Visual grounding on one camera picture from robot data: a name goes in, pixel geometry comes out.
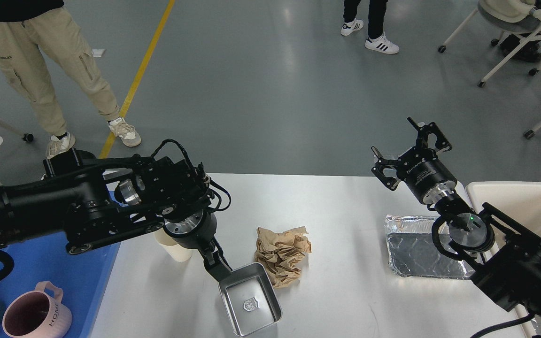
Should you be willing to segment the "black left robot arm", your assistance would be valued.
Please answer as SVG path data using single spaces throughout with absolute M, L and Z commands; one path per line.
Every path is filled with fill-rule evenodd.
M 155 155 L 98 159 L 71 148 L 44 161 L 42 180 L 0 186 L 0 280 L 14 267 L 3 252 L 10 244 L 59 231 L 71 255 L 108 246 L 158 229 L 187 249 L 196 249 L 218 282 L 232 269 L 215 239 L 212 206 L 224 188 L 195 166 L 181 144 L 180 162 Z

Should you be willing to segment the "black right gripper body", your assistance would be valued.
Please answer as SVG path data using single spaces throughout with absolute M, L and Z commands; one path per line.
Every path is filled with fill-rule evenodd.
M 431 148 L 410 148 L 402 154 L 398 158 L 398 178 L 423 205 L 436 203 L 445 191 L 451 194 L 457 184 Z

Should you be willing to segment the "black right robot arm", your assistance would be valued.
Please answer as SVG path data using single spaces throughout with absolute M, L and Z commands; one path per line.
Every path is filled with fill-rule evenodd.
M 395 160 L 387 160 L 372 147 L 376 162 L 372 173 L 393 191 L 400 182 L 428 210 L 438 212 L 432 225 L 432 242 L 438 252 L 465 261 L 474 270 L 472 282 L 506 311 L 517 305 L 527 315 L 496 324 L 474 334 L 480 338 L 541 317 L 541 237 L 485 202 L 480 212 L 456 192 L 457 179 L 438 154 L 452 145 L 435 123 L 418 124 L 415 145 Z

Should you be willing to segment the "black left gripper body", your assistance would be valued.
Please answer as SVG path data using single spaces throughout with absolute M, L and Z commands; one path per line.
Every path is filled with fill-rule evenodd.
M 178 223 L 166 221 L 163 231 L 184 248 L 214 252 L 216 228 L 216 216 L 201 210 Z

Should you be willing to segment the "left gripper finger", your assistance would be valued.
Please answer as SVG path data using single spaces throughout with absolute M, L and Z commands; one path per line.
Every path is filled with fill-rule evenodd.
M 232 268 L 224 257 L 224 252 L 216 239 L 198 249 L 200 252 L 205 270 L 217 281 L 221 282 L 232 274 Z

